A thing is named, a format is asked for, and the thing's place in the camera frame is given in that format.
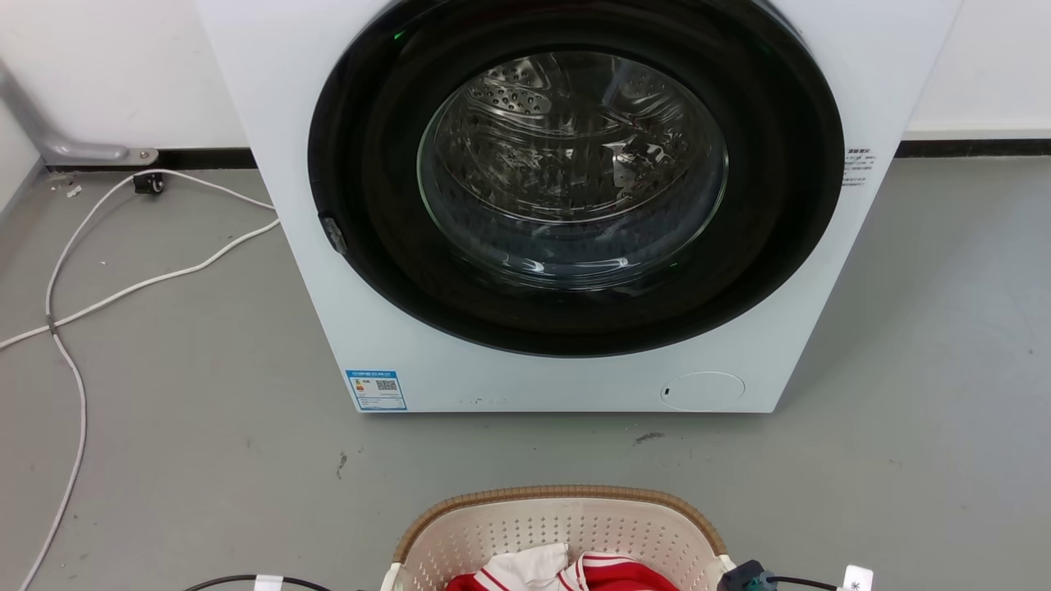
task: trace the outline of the washing machine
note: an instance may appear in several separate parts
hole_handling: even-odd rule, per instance
[[[772,411],[959,7],[199,1],[362,412]]]

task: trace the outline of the red clothing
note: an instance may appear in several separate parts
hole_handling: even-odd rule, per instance
[[[584,552],[566,566],[564,552],[564,544],[555,544],[494,556],[480,571],[450,580],[446,591],[678,591],[634,558]]]

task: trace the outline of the concrete floor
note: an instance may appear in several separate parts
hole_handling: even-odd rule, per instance
[[[203,176],[265,196],[252,171]],[[118,179],[51,179],[11,212],[0,340],[43,324],[59,251]],[[84,191],[67,199],[70,181]],[[156,202],[129,192],[73,253],[59,315],[271,219],[178,179]],[[1051,531],[1049,228],[1051,160],[895,162],[764,416],[359,415],[274,230],[62,329],[87,384],[88,447],[33,588],[269,572],[376,590],[433,503],[565,483],[682,496],[735,559],[782,574],[839,583],[856,563],[878,589],[1029,588]],[[0,384],[12,589],[62,494],[78,403],[46,335],[0,352]],[[650,432],[665,436],[633,445]]]

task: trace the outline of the basket rim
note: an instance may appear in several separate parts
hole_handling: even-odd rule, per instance
[[[727,553],[726,544],[723,543],[715,526],[700,511],[694,508],[693,505],[678,496],[644,488],[604,485],[560,485],[500,488],[447,498],[425,511],[409,526],[409,529],[406,530],[405,535],[398,542],[397,549],[394,550],[394,563],[404,564],[419,534],[423,533],[427,526],[447,513],[467,507],[534,498],[606,498],[660,505],[672,509],[697,526],[704,535],[704,538],[708,541],[712,550],[717,556]]]

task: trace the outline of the laundry basket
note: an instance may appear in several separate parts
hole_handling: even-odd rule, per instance
[[[431,507],[394,552],[380,591],[445,591],[490,557],[544,544],[632,556],[680,591],[715,591],[734,568],[712,524],[677,496],[610,486],[539,486],[456,496]]]

